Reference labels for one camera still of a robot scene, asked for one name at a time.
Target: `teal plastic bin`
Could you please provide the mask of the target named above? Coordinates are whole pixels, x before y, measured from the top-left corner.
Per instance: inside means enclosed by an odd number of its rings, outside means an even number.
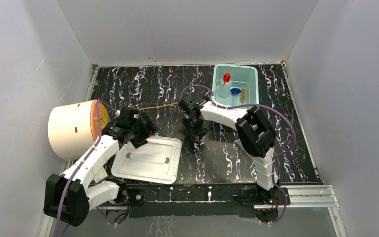
[[[226,98],[218,94],[219,84],[222,83],[226,73],[230,74],[231,88],[246,88],[245,102],[240,102],[240,94],[232,95],[230,91]],[[217,64],[213,72],[213,91],[213,99],[220,104],[228,106],[259,104],[258,70],[254,67]]]

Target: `white lid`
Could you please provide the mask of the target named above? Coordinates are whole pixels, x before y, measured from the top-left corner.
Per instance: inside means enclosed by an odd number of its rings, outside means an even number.
[[[115,155],[111,173],[118,178],[172,184],[177,179],[182,142],[177,138],[150,137],[135,149],[129,142]]]

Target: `marble tabletop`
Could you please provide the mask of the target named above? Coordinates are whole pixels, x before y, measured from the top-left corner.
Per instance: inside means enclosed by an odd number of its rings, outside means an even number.
[[[283,68],[275,65],[251,65],[258,70],[260,103],[284,114],[297,133],[296,149],[277,162],[282,183],[317,183],[317,177],[299,123]],[[116,109],[122,106],[142,108],[176,102],[182,89],[191,84],[211,88],[212,66],[101,67],[91,99],[107,102]],[[195,98],[206,94],[193,87]],[[147,110],[159,128],[159,136],[182,141],[176,184],[255,183],[252,160],[236,145],[237,134],[224,125],[207,122],[209,132],[200,145],[194,144],[184,131],[178,106]],[[271,112],[264,111],[277,131],[275,152],[289,147],[292,136],[288,126]]]

